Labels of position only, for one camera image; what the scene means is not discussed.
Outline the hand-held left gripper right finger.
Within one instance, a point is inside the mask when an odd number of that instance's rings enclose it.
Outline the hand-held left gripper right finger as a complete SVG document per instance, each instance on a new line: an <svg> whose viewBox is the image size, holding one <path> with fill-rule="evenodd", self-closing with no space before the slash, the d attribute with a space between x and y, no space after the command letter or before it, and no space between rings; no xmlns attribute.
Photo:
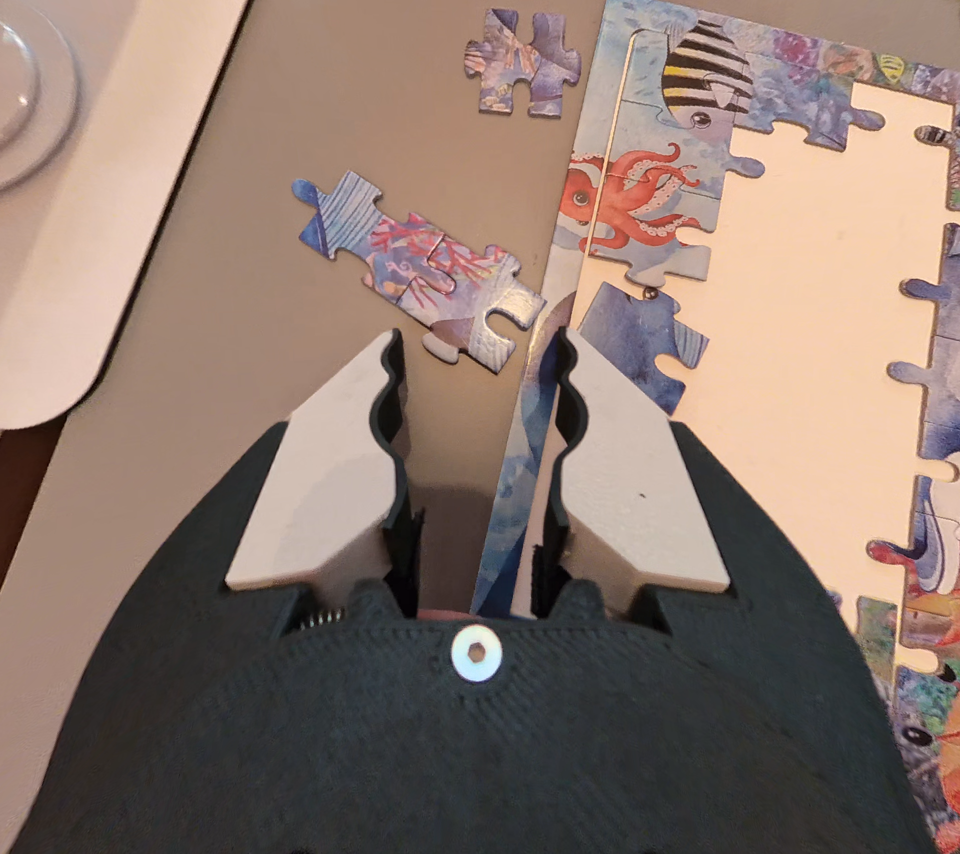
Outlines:
<svg viewBox="0 0 960 854"><path fill-rule="evenodd" d="M558 388L534 494L531 613L587 580L624 618L642 587L731 581L668 416L579 332L559 330Z"/></svg>

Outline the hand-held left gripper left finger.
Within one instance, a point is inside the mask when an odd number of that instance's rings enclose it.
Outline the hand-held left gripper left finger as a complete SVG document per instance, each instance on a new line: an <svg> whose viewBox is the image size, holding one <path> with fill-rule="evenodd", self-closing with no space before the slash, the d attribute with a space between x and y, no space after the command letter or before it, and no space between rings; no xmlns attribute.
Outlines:
<svg viewBox="0 0 960 854"><path fill-rule="evenodd" d="M419 601L423 515L401 455L405 357L392 329L297 407L225 576L234 590L307 584L343 608L354 584L386 583L405 617Z"/></svg>

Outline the solid blue whale puzzle piece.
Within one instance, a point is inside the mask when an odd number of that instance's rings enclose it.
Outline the solid blue whale puzzle piece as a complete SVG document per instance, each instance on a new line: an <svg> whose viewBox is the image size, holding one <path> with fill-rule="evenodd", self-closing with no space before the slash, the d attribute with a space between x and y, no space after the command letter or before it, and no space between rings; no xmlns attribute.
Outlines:
<svg viewBox="0 0 960 854"><path fill-rule="evenodd" d="M632 296L604 282L579 327L582 338L668 416L676 412L686 385L658 368L658 356L696 368L710 341L676 318L679 309L657 288Z"/></svg>

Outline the joined striped coral puzzle pieces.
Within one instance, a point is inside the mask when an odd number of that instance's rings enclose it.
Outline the joined striped coral puzzle pieces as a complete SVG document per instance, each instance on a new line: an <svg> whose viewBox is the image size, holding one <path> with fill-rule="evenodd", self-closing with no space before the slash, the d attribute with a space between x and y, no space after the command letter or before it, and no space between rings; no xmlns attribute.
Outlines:
<svg viewBox="0 0 960 854"><path fill-rule="evenodd" d="M424 347L445 363L466 354L498 373L516 344L489 315L528 330L546 304L517 279L513 254L495 244L478 253L414 212L393 219L378 209L381 190L354 171L330 193L306 179L294 180L292 193L314 211L300 240L329 260L340 250L363 260L363 283L426 327Z"/></svg>

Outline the ocean jigsaw puzzle board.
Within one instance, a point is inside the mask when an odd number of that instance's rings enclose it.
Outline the ocean jigsaw puzzle board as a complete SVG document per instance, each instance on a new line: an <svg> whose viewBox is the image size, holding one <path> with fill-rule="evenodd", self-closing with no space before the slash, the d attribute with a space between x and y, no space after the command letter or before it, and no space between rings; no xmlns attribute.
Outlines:
<svg viewBox="0 0 960 854"><path fill-rule="evenodd" d="M958 225L859 107L958 107L958 72L662 0L606 0L472 610L498 671L496 849L958 852ZM604 282L709 342L668 415L725 592L570 579L531 613L556 338Z"/></svg>

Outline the purple branch-patterned puzzle piece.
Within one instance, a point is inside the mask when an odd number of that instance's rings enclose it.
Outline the purple branch-patterned puzzle piece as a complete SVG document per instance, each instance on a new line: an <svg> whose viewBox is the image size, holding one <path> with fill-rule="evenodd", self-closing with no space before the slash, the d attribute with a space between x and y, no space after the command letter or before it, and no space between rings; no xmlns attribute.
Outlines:
<svg viewBox="0 0 960 854"><path fill-rule="evenodd" d="M582 72L580 52L565 47L567 17L558 13L535 13L534 37L529 44L519 40L518 22L516 10L488 8L483 39L469 41L465 47L464 72L469 78L481 79L478 109L487 114L510 115L514 108L515 84L527 82L530 86L528 115L559 118L563 86L575 85Z"/></svg>

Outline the clear glass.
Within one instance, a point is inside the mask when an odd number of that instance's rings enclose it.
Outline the clear glass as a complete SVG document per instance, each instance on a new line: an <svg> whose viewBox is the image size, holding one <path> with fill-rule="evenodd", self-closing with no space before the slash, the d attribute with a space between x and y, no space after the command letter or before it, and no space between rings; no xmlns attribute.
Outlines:
<svg viewBox="0 0 960 854"><path fill-rule="evenodd" d="M1 0L1 190L60 148L79 109L76 59L63 34L21 0Z"/></svg>

